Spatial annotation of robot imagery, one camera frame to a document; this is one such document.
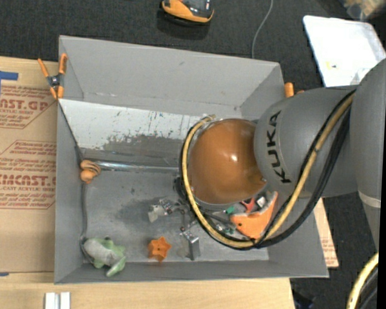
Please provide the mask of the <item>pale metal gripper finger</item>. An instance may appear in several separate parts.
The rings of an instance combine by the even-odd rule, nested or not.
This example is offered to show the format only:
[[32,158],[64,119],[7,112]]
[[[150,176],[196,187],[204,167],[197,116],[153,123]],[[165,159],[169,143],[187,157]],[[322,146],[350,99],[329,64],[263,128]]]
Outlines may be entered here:
[[195,261],[201,254],[199,236],[193,235],[190,230],[181,228],[179,256]]
[[149,222],[155,222],[159,217],[169,216],[175,211],[175,203],[160,199],[157,204],[151,204],[148,210]]

